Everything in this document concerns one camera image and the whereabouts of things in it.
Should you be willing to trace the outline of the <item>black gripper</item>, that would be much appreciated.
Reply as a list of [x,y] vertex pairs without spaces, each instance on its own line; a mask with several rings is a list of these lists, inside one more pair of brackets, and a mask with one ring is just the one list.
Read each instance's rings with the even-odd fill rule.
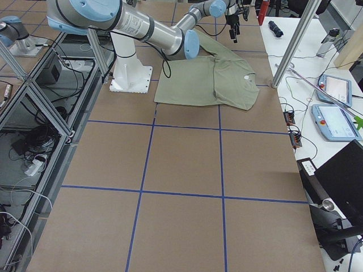
[[229,35],[233,43],[238,42],[239,35],[239,12],[236,12],[231,15],[226,15],[226,23],[230,26]]

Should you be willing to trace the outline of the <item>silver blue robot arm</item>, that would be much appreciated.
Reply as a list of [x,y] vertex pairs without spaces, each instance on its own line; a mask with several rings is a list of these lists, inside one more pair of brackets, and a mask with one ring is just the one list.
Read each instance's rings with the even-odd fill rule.
[[238,42],[240,35],[240,21],[239,16],[243,15],[248,19],[248,11],[245,12],[243,1],[203,1],[195,3],[189,7],[189,10],[184,16],[175,24],[176,27],[182,31],[193,29],[201,19],[204,17],[212,16],[219,18],[225,16],[226,25],[230,26],[229,35],[233,43]]
[[110,90],[145,94],[153,68],[136,55],[135,41],[149,43],[167,60],[193,59],[199,37],[193,30],[201,12],[192,8],[174,26],[166,26],[124,1],[47,1],[48,24],[61,32],[86,35],[109,31],[117,54]]

